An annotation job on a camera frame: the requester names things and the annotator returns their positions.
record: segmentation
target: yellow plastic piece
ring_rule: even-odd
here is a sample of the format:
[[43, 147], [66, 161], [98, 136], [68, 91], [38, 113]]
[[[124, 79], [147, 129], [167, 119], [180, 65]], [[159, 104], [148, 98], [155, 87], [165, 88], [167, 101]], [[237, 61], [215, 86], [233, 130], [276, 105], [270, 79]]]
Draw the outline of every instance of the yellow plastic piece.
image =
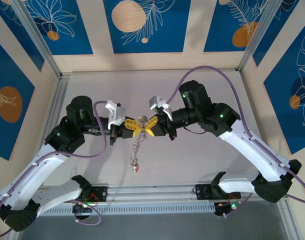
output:
[[155, 136], [153, 131], [151, 130], [154, 126], [156, 126], [156, 124], [158, 123], [158, 117], [154, 116], [151, 119], [149, 119], [149, 121], [147, 122], [146, 127], [144, 128], [144, 130], [151, 136]]
[[133, 133], [132, 133], [133, 138], [136, 137], [142, 131], [142, 127], [139, 124], [139, 122], [137, 122], [136, 120], [133, 120], [133, 119], [127, 118], [124, 121], [124, 126], [126, 129], [133, 131]]

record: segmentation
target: black cable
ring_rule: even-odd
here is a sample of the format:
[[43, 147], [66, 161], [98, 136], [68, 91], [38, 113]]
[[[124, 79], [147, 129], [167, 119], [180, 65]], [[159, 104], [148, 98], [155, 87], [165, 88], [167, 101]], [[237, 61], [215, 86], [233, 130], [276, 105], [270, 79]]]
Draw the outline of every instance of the black cable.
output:
[[191, 132], [192, 134], [204, 134], [204, 133], [206, 133], [207, 131], [204, 131], [204, 132], [194, 132], [194, 131], [191, 131], [191, 130], [189, 130], [187, 127], [183, 127], [183, 129], [185, 129], [185, 130], [187, 130], [188, 132]]

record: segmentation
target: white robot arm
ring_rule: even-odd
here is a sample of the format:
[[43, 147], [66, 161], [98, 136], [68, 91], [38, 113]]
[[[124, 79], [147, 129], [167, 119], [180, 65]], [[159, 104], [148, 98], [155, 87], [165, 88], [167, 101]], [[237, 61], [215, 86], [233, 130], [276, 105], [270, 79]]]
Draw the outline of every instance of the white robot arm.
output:
[[244, 174], [220, 172], [211, 183], [213, 199], [225, 199], [230, 193], [246, 192], [257, 193], [272, 203], [279, 201], [292, 185], [293, 176], [285, 167], [297, 174], [301, 163], [278, 155], [253, 132], [245, 129], [239, 114], [229, 105], [212, 103], [205, 87], [197, 81], [183, 83], [179, 92], [185, 108], [171, 112], [172, 119], [164, 113], [161, 104], [152, 104], [154, 99], [160, 97], [150, 100], [150, 109], [158, 113], [158, 124], [153, 127], [153, 132], [169, 134], [170, 139], [174, 140], [177, 137], [176, 129], [197, 123], [205, 132], [236, 148], [258, 169]]
[[[111, 101], [106, 108], [110, 111], [109, 118], [100, 119], [105, 135], [110, 135], [110, 143], [113, 144], [117, 137], [123, 136], [125, 129], [119, 126], [125, 120], [125, 109]], [[102, 135], [89, 97], [74, 98], [66, 110], [67, 116], [51, 131], [34, 159], [12, 183], [0, 191], [0, 218], [16, 232], [30, 226], [48, 209], [70, 200], [83, 201], [91, 194], [91, 184], [81, 175], [62, 185], [38, 190], [48, 176], [85, 142], [84, 134]], [[18, 180], [19, 184], [9, 194]]]

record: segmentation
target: orange moon illustration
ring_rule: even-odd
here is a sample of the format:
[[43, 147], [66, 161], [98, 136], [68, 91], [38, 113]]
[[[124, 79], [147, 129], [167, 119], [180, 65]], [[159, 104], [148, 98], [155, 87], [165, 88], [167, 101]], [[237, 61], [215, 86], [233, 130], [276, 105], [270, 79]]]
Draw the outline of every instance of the orange moon illustration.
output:
[[299, 108], [300, 104], [301, 104], [301, 100], [300, 100], [299, 96], [297, 96], [297, 95], [293, 95], [289, 100], [289, 105], [294, 110]]
[[233, 35], [232, 37], [232, 44], [237, 48], [243, 48], [247, 47], [250, 38], [248, 39], [248, 30], [247, 28], [252, 27], [250, 31], [250, 36], [253, 35], [256, 27], [258, 25], [258, 22], [250, 22], [245, 26], [240, 27]]
[[0, 103], [0, 116], [8, 123], [13, 124], [17, 122], [23, 109], [21, 94], [12, 86], [4, 86], [2, 89], [0, 89], [0, 94], [10, 99], [16, 97], [13, 101], [15, 105], [6, 102]]
[[135, 1], [123, 0], [111, 12], [113, 24], [124, 33], [135, 32], [146, 23], [146, 14], [143, 8]]
[[230, 1], [231, 1], [231, 0], [219, 0], [218, 2], [219, 2], [220, 5], [226, 5], [226, 4], [228, 4]]
[[50, 40], [53, 40], [53, 41], [57, 41], [59, 40], [59, 34], [55, 31], [49, 31], [47, 32], [47, 37], [50, 39]]

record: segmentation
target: gray floor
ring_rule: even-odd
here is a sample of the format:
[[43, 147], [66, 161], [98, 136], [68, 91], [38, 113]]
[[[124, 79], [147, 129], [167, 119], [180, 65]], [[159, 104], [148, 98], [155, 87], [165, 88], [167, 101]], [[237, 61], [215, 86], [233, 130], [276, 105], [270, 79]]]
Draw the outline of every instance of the gray floor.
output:
[[98, 226], [84, 226], [72, 216], [41, 216], [19, 239], [286, 240], [287, 236], [276, 204], [250, 201], [227, 219], [213, 213], [107, 215]]

